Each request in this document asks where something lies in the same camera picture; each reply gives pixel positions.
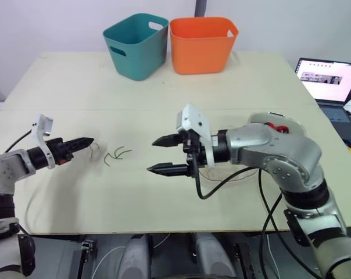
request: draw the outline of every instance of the orange basket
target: orange basket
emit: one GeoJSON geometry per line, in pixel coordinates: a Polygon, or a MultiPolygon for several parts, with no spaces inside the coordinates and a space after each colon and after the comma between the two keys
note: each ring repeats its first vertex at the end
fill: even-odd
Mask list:
{"type": "Polygon", "coordinates": [[[178,74],[217,73],[226,65],[239,31],[224,17],[186,17],[170,22],[171,58],[178,74]]]}

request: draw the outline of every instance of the white wall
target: white wall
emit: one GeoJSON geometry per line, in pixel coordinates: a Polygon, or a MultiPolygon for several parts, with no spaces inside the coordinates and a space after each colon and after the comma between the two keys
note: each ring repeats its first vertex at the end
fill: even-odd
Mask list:
{"type": "Polygon", "coordinates": [[[236,49],[351,62],[351,0],[209,0],[206,16],[224,16],[240,30],[236,49]]]}
{"type": "MultiPolygon", "coordinates": [[[[102,31],[137,12],[194,15],[195,0],[0,0],[0,93],[10,94],[42,51],[105,51],[102,31]]],[[[240,35],[235,49],[351,62],[351,0],[208,0],[240,35]]]]}

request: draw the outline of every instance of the basket handle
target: basket handle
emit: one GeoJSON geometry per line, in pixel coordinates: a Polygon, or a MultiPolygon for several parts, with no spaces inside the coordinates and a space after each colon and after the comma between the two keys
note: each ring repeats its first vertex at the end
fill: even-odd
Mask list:
{"type": "Polygon", "coordinates": [[[110,50],[114,53],[117,53],[117,54],[120,54],[123,56],[127,56],[127,54],[124,51],[122,51],[121,49],[118,49],[118,48],[114,48],[113,46],[110,46],[110,50]]]}
{"type": "Polygon", "coordinates": [[[162,28],[164,28],[166,25],[168,25],[168,21],[166,19],[163,19],[157,16],[148,17],[148,27],[151,29],[159,31],[162,28]]]}
{"type": "Polygon", "coordinates": [[[227,30],[227,37],[235,37],[239,34],[239,30],[233,24],[227,30]]]}

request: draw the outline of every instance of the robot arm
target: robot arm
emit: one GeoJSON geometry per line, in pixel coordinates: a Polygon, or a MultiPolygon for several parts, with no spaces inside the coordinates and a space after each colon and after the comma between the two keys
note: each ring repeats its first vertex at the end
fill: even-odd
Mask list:
{"type": "Polygon", "coordinates": [[[258,114],[243,127],[206,139],[210,135],[207,119],[189,104],[178,115],[177,130],[178,134],[161,137],[153,145],[183,144],[188,164],[160,163],[149,171],[195,177],[198,167],[230,161],[270,173],[285,198],[288,209],[284,213],[293,236],[299,244],[311,246],[322,276],[351,278],[351,238],[346,236],[345,223],[318,163],[321,149],[305,137],[298,123],[276,114],[258,114]]]}
{"type": "MultiPolygon", "coordinates": [[[[49,121],[40,121],[42,130],[50,130],[49,121]]],[[[34,123],[35,131],[39,130],[34,123]]],[[[93,138],[77,138],[63,142],[55,138],[27,151],[19,149],[0,155],[0,279],[23,278],[35,268],[33,240],[27,235],[17,235],[22,230],[15,217],[13,195],[15,182],[32,176],[43,167],[71,161],[73,153],[88,147],[93,138]]]]}

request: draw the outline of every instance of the laptop screen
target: laptop screen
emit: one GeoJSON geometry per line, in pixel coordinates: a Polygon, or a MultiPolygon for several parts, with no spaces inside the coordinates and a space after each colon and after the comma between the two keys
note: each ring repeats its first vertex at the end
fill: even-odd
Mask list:
{"type": "Polygon", "coordinates": [[[351,64],[301,58],[296,74],[314,99],[344,102],[351,90],[351,64]]]}

